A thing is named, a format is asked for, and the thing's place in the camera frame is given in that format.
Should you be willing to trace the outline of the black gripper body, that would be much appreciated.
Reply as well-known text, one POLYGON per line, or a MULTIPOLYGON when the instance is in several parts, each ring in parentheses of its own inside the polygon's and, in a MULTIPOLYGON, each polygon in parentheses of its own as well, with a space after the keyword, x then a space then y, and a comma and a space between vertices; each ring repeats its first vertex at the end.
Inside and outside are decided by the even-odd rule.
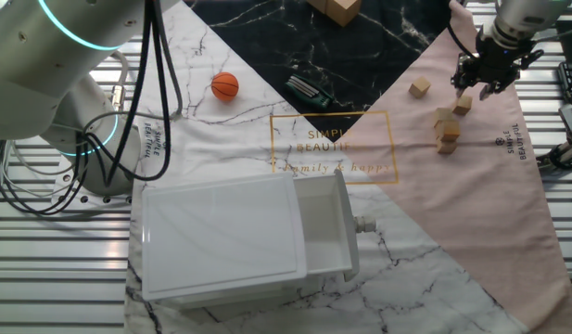
POLYGON ((507 87, 520 78, 522 65, 518 61, 524 60, 526 67, 532 62, 531 40, 520 41, 515 48, 506 48, 491 37, 477 37, 476 50, 476 54, 461 53, 458 57, 457 65, 464 66, 468 87, 492 81, 496 82, 496 87, 507 87))

